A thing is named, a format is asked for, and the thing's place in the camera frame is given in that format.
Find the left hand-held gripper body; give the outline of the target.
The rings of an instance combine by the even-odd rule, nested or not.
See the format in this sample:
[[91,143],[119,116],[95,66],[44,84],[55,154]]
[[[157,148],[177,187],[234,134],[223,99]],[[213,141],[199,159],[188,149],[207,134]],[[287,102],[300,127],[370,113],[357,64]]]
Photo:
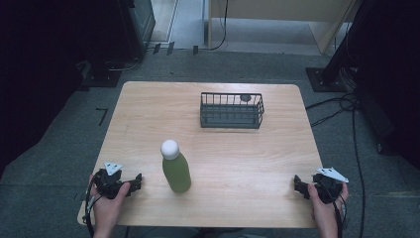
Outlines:
[[94,183],[97,191],[109,199],[114,199],[120,191],[123,182],[121,178],[121,168],[123,166],[115,163],[105,163],[104,168],[100,169],[96,174]]

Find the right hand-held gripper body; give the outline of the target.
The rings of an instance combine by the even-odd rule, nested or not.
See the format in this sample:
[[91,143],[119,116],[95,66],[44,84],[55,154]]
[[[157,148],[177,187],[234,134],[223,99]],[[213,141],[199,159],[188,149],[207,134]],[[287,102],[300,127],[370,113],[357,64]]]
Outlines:
[[317,174],[313,176],[313,181],[320,199],[328,204],[339,197],[343,183],[348,183],[349,179],[334,168],[318,168]]

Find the person's left hand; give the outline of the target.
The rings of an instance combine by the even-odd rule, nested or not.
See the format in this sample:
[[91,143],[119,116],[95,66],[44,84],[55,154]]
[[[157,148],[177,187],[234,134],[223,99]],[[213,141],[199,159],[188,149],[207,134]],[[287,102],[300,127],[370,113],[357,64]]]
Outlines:
[[100,198],[95,186],[90,189],[90,196],[93,196],[97,201],[93,204],[93,213],[95,220],[94,232],[97,230],[112,230],[119,220],[123,202],[126,194],[130,188],[130,184],[125,182],[119,193],[114,199],[108,199],[107,197]]

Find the person's right hand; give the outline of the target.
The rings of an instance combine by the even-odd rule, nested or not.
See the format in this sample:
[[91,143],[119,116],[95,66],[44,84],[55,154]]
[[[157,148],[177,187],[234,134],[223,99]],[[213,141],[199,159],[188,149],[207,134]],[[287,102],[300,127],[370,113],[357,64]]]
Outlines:
[[307,187],[313,207],[313,219],[315,220],[317,228],[336,228],[338,230],[337,219],[340,218],[340,216],[337,215],[336,210],[342,212],[342,207],[349,197],[347,185],[343,183],[341,196],[335,202],[329,204],[325,204],[321,201],[318,191],[313,184],[308,184]]

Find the green bottle with white cap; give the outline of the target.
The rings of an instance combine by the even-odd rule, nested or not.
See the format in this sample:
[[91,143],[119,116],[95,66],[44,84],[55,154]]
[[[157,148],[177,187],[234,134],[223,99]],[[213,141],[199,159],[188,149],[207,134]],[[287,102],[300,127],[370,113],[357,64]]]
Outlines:
[[170,188],[176,193],[190,189],[191,177],[189,165],[173,140],[166,140],[160,146],[162,169]]

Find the person's dark trousers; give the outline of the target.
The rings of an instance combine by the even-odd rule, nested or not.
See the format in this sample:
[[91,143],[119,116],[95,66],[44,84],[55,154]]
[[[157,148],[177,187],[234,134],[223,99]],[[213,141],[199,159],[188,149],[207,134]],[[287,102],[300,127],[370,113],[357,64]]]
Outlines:
[[124,238],[275,238],[271,229],[144,227],[130,228]]

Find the dark equipment cabinet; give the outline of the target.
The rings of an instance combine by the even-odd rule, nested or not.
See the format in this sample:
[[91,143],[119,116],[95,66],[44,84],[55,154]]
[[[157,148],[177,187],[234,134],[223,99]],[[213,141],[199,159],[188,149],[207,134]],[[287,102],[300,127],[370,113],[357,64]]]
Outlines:
[[152,0],[118,0],[130,60],[141,60],[156,25]]

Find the light wooden cabinet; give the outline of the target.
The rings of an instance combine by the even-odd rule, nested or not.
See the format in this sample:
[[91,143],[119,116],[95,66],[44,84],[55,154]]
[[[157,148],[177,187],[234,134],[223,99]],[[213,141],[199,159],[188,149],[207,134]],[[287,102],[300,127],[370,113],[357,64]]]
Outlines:
[[212,43],[216,18],[308,22],[319,52],[324,54],[342,25],[352,20],[360,0],[203,0],[205,43]]

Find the black stand base plate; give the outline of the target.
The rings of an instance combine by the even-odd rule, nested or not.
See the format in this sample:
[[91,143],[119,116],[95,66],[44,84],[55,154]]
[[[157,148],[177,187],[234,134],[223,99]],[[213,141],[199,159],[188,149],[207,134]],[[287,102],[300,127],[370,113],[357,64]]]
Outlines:
[[95,68],[87,60],[78,63],[76,67],[83,77],[83,87],[116,87],[121,76],[119,70]]
[[306,74],[314,92],[346,92],[345,83],[325,68],[306,67]]

